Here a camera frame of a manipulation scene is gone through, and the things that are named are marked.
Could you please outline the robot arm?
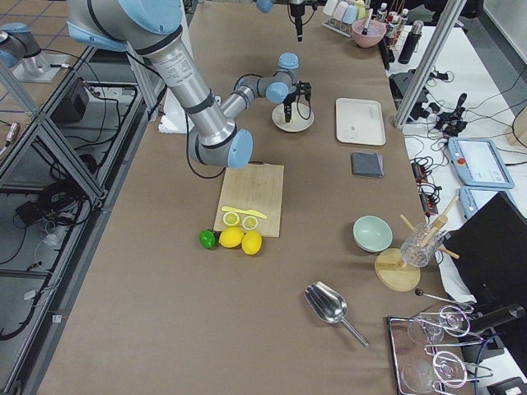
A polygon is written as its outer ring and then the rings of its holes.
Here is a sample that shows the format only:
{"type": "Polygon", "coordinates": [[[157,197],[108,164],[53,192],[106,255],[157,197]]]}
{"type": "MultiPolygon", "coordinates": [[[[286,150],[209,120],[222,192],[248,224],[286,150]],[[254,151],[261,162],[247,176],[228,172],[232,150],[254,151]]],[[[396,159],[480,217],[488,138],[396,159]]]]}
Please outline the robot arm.
{"type": "Polygon", "coordinates": [[[253,151],[251,133],[236,117],[257,97],[281,104],[296,90],[299,59],[283,53],[270,77],[246,77],[223,103],[199,73],[182,40],[179,1],[70,1],[68,32],[85,45],[116,52],[132,47],[148,58],[194,126],[189,154],[204,164],[242,168],[253,151]]]}
{"type": "MultiPolygon", "coordinates": [[[[61,67],[62,61],[51,60],[42,52],[29,27],[21,22],[1,26],[1,64],[13,68],[22,64],[31,78],[42,77],[52,67],[61,67]]],[[[299,59],[293,53],[283,53],[278,59],[278,70],[271,77],[246,74],[240,77],[228,99],[221,104],[222,112],[236,118],[253,100],[266,98],[283,109],[284,119],[291,121],[291,107],[297,105],[301,96],[306,102],[311,99],[311,84],[297,78],[299,59]]]]}

